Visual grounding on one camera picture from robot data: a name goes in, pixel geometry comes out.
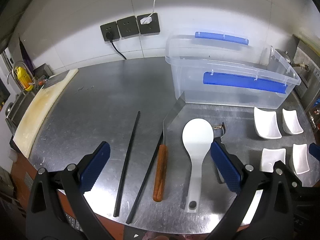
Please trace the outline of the white sauce dish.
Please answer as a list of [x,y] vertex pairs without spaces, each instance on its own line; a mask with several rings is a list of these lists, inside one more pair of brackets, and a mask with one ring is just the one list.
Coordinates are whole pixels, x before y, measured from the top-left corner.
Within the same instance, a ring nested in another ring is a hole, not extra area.
[[283,117],[283,130],[290,135],[302,134],[304,130],[302,129],[297,116],[296,110],[288,111],[282,109]]
[[275,162],[286,161],[286,149],[268,149],[264,148],[261,155],[260,170],[262,172],[273,172]]
[[257,135],[263,139],[282,138],[275,111],[263,111],[254,107],[254,126]]
[[292,163],[297,175],[310,171],[307,156],[307,144],[293,144]]

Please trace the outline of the black chopstick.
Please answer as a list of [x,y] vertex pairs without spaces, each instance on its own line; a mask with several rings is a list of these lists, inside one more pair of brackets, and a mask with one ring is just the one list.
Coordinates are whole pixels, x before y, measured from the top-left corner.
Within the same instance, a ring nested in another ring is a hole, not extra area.
[[134,141],[134,138],[136,135],[136,130],[137,130],[139,119],[140,119],[140,111],[137,112],[137,116],[136,116],[135,123],[134,123],[133,129],[132,129],[131,137],[129,140],[129,144],[127,147],[127,151],[126,151],[126,155],[125,155],[125,159],[124,159],[124,163],[123,163],[123,168],[121,171],[121,176],[120,176],[118,191],[117,191],[117,196],[116,196],[116,202],[115,202],[114,212],[113,212],[114,217],[118,217],[119,213],[120,213],[120,206],[121,206],[121,199],[122,199],[123,189],[124,189],[124,184],[125,184],[125,177],[126,177],[126,173],[127,173],[127,169],[128,169],[128,165],[129,165],[129,161],[130,161],[130,155],[131,155],[133,141]]
[[146,171],[146,173],[145,173],[144,179],[143,179],[143,181],[142,181],[142,183],[141,183],[141,186],[140,186],[140,188],[139,188],[139,191],[138,191],[138,193],[137,193],[137,196],[136,196],[136,198],[135,198],[135,201],[134,201],[134,203],[133,203],[133,206],[132,206],[132,208],[131,208],[131,210],[130,210],[130,213],[129,213],[127,219],[126,219],[126,222],[125,222],[126,224],[131,224],[131,223],[132,223],[132,220],[133,220],[133,218],[134,218],[134,216],[135,216],[135,214],[136,214],[136,211],[137,211],[137,208],[138,208],[138,204],[139,204],[140,199],[141,199],[141,196],[142,196],[142,194],[143,194],[145,185],[146,185],[147,182],[148,182],[149,175],[150,175],[150,173],[151,173],[151,170],[152,170],[152,167],[153,167],[153,163],[155,162],[155,159],[156,159],[156,157],[157,157],[157,153],[158,153],[158,150],[159,150],[159,147],[160,147],[160,144],[161,144],[162,140],[163,140],[163,132],[161,133],[161,135],[160,135],[160,137],[159,137],[159,140],[158,140],[158,142],[157,142],[157,146],[156,146],[155,151],[154,151],[154,153],[153,153],[153,156],[152,156],[152,158],[151,158],[151,160],[150,160],[150,163],[149,163],[148,169],[147,169],[147,171]]

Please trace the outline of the metal vegetable peeler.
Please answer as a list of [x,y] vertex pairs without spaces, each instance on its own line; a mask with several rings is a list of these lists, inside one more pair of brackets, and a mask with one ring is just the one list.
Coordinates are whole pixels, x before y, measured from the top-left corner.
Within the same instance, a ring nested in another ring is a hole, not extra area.
[[[225,134],[225,125],[224,123],[220,124],[220,125],[216,125],[213,126],[213,132],[214,132],[214,139],[218,138],[218,137],[222,137]],[[214,172],[217,178],[217,182],[219,184],[224,184],[224,179],[222,178],[216,164],[214,163]]]

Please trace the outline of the wooden handled metal spatula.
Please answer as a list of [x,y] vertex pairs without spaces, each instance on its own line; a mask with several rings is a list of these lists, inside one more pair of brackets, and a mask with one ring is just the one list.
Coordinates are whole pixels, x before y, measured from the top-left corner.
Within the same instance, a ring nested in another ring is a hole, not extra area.
[[183,92],[180,97],[175,102],[172,109],[166,115],[163,120],[163,141],[159,146],[158,159],[157,159],[157,170],[155,176],[155,183],[153,189],[153,200],[156,202],[161,202],[164,196],[164,186],[165,186],[165,176],[167,171],[168,163],[168,147],[167,147],[167,128],[180,113],[182,108],[185,106],[185,92]]

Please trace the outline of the white rice paddle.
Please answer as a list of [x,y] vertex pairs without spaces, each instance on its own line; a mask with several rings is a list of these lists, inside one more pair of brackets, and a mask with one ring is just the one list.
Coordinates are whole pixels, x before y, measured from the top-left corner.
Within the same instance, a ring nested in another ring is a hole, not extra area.
[[190,120],[182,132],[184,148],[191,161],[191,174],[185,212],[197,213],[200,207],[202,164],[211,144],[214,132],[211,124],[204,119]]

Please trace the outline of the yellow bottle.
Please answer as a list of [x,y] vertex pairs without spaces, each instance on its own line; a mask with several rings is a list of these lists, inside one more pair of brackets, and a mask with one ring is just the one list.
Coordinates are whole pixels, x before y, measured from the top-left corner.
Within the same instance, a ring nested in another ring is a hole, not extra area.
[[33,89],[33,81],[29,76],[29,74],[27,73],[27,71],[25,70],[25,68],[16,67],[15,73],[23,89],[26,90],[27,92],[31,91]]

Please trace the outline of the clear plastic storage bin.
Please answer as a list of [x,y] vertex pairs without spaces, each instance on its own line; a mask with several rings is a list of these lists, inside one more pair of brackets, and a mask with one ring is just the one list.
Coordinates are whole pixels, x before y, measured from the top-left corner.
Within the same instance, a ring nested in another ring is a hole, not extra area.
[[257,38],[181,29],[166,42],[176,98],[186,103],[278,109],[301,79]]

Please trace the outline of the black wall socket left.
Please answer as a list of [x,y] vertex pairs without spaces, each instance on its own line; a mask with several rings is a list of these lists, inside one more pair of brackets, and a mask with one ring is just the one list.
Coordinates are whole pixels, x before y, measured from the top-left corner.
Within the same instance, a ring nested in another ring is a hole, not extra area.
[[106,23],[100,26],[104,41],[117,40],[120,38],[116,21]]

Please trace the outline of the black wall socket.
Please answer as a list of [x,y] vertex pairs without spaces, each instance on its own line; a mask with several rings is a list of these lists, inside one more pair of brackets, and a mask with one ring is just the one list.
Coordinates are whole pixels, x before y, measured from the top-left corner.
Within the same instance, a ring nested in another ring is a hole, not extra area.
[[148,17],[148,14],[138,15],[137,23],[138,23],[140,34],[142,35],[157,34],[160,32],[157,13],[152,14],[150,17]]
[[117,40],[120,38],[116,21],[106,23],[100,26],[104,41]]
[[117,26],[123,38],[139,34],[137,20],[134,15],[117,20]]

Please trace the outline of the black wall socket middle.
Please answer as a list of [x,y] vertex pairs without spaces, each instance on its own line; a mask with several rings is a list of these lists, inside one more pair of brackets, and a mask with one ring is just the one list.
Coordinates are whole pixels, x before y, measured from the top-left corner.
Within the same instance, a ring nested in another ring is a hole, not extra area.
[[139,34],[137,20],[134,15],[117,20],[117,26],[123,38]]

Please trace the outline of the black wall socket right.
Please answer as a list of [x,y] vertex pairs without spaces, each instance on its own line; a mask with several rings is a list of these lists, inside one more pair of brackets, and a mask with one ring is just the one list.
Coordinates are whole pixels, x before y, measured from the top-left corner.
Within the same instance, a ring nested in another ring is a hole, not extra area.
[[137,23],[138,23],[140,34],[142,35],[157,34],[160,32],[157,13],[152,14],[150,17],[148,17],[148,14],[138,15]]

